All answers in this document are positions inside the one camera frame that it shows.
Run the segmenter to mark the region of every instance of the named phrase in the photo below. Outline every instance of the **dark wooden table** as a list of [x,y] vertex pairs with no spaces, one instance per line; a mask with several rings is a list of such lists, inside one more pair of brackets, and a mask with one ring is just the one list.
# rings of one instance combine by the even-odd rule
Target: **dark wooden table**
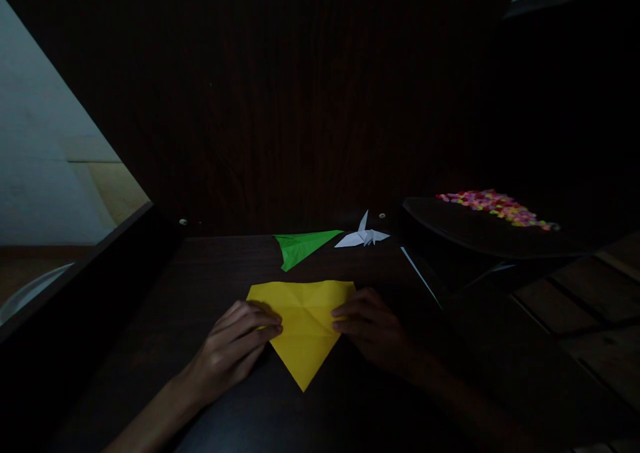
[[[465,356],[463,343],[393,237],[366,248],[333,248],[340,238],[289,272],[280,269],[272,236],[185,240],[51,448],[90,451],[106,445],[183,368],[215,320],[245,298],[252,284],[332,279],[373,286],[415,336],[430,340],[454,363]],[[467,367],[459,362],[457,368]],[[345,337],[305,393],[269,346],[251,376],[205,409],[172,447],[178,444],[180,451],[234,452],[468,448],[424,395],[367,364]]]

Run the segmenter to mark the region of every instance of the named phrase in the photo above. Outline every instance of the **forearm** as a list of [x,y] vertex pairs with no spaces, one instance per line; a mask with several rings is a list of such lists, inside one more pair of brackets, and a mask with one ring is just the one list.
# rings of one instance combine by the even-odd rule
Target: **forearm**
[[181,375],[169,381],[103,453],[152,453],[182,428],[200,407],[183,387]]
[[453,376],[430,356],[421,356],[409,379],[427,393],[486,452],[549,451],[538,445],[504,409]]

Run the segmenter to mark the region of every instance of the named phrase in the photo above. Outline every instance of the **paper crane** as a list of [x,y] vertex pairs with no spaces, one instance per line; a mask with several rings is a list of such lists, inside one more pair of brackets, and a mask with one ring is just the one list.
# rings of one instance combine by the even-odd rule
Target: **paper crane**
[[369,243],[377,241],[382,241],[385,238],[389,238],[388,234],[380,233],[376,230],[365,230],[367,227],[367,217],[369,216],[369,210],[365,213],[365,216],[360,220],[360,227],[357,232],[349,233],[342,240],[338,242],[335,248],[343,248],[344,246],[356,246],[363,245],[367,246]]

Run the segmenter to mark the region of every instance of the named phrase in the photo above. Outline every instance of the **wall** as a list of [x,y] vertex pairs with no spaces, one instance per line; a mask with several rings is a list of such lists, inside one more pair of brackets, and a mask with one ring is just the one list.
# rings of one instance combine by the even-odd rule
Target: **wall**
[[0,245],[93,244],[113,228],[91,182],[67,162],[69,138],[111,149],[0,0]]

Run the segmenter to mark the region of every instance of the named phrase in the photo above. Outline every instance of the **left hand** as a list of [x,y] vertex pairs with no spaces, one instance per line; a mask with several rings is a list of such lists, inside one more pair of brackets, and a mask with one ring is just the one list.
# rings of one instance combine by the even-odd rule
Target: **left hand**
[[193,360],[173,377],[103,453],[156,452],[198,411],[244,380],[281,319],[237,301],[220,318]]
[[249,375],[266,343],[282,333],[280,322],[275,314],[237,301],[176,380],[198,406],[208,405]]

